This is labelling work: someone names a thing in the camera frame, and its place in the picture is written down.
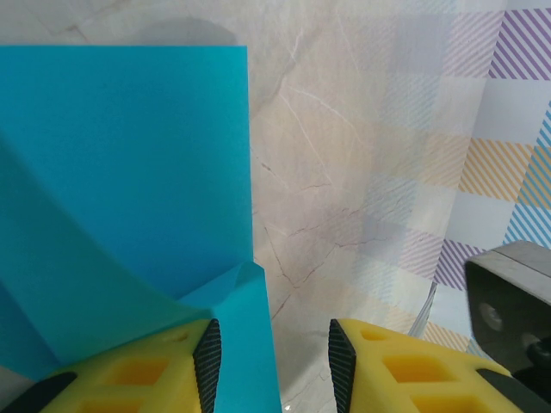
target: blue paper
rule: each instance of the blue paper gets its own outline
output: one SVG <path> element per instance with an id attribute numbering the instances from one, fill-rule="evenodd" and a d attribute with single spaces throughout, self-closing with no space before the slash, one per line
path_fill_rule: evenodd
<path id="1" fill-rule="evenodd" d="M 0 364 L 37 379 L 221 303 L 217 411 L 280 409 L 246 73 L 243 47 L 0 47 Z"/>

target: marble surface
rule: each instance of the marble surface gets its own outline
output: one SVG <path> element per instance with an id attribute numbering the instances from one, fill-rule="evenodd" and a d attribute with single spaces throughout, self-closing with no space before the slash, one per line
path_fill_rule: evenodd
<path id="1" fill-rule="evenodd" d="M 444 77 L 442 39 L 456 13 L 503 3 L 0 0 L 0 42 L 249 47 L 255 259 L 282 408 L 329 413 L 330 319 L 407 332 L 425 302 L 430 280 L 400 257 L 446 231 L 455 190 L 430 168 L 443 145 L 467 149 L 485 82 Z"/>

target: cyan object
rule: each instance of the cyan object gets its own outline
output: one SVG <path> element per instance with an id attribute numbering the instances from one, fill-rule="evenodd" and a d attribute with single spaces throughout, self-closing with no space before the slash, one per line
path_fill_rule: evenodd
<path id="1" fill-rule="evenodd" d="M 214 313 L 217 411 L 281 411 L 247 97 L 243 47 L 0 47 L 0 364 L 39 379 Z"/>

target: purple diagonal stripes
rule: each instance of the purple diagonal stripes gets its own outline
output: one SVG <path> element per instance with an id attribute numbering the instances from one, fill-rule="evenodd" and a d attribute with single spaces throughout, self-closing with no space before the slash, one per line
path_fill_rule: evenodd
<path id="1" fill-rule="evenodd" d="M 443 63 L 445 75 L 483 77 L 492 60 L 504 12 L 457 15 Z"/>
<path id="2" fill-rule="evenodd" d="M 444 239 L 440 259 L 436 265 L 434 281 L 445 286 L 465 290 L 465 270 L 463 265 L 471 257 L 481 254 L 484 250 Z"/>
<path id="3" fill-rule="evenodd" d="M 424 278 L 432 278 L 442 248 L 442 237 L 409 230 L 406 233 L 399 266 Z"/>
<path id="4" fill-rule="evenodd" d="M 488 75 L 551 79 L 551 9 L 505 12 Z"/>

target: yellow foam pad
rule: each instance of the yellow foam pad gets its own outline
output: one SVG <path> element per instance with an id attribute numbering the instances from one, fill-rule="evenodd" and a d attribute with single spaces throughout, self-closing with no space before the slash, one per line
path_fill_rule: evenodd
<path id="1" fill-rule="evenodd" d="M 518 413 L 477 372 L 499 364 L 357 320 L 338 320 L 356 351 L 350 413 Z"/>
<path id="2" fill-rule="evenodd" d="M 56 372 L 75 372 L 77 378 L 41 413 L 201 413 L 193 352 L 209 321 L 178 326 Z"/>

